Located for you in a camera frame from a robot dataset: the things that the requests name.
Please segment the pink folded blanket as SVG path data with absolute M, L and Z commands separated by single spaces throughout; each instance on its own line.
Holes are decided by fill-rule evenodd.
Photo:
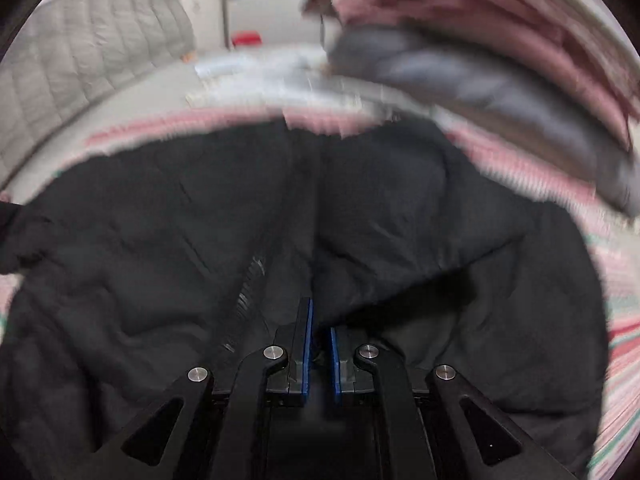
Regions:
M 567 8 L 550 0 L 307 0 L 307 13 L 344 25 L 416 23 L 480 44 L 544 76 L 582 104 L 622 144 L 639 116 L 628 62 Z

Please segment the red object by wall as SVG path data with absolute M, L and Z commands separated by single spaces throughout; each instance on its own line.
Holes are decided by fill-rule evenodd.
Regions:
M 235 49 L 260 47 L 262 45 L 262 36 L 254 30 L 237 32 L 231 36 L 231 44 Z

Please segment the grey quilted mattress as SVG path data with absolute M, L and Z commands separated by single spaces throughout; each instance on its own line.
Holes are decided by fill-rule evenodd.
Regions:
M 1 177 L 89 107 L 195 50 L 181 0 L 50 0 L 1 61 Z

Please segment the grey folded quilt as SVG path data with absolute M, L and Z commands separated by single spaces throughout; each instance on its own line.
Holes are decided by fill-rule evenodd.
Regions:
M 510 58 L 424 29 L 361 25 L 341 33 L 328 59 L 333 73 L 394 88 L 497 133 L 638 216 L 638 158 L 585 107 Z

